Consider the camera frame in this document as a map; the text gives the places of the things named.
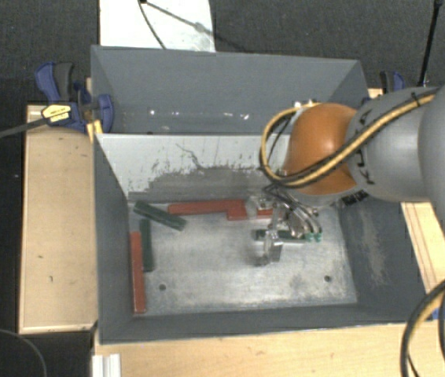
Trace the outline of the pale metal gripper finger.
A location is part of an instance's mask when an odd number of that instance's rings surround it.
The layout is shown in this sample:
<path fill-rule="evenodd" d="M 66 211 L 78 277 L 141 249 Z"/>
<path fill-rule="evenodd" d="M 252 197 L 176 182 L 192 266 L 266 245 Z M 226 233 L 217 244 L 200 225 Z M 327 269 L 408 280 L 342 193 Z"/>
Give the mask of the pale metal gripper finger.
<path fill-rule="evenodd" d="M 278 232 L 267 230 L 263 238 L 263 263 L 268 265 L 279 262 L 282 248 L 283 241 L 280 239 Z"/>
<path fill-rule="evenodd" d="M 250 219 L 268 219 L 273 214 L 273 201 L 265 196 L 250 196 L 245 208 Z"/>

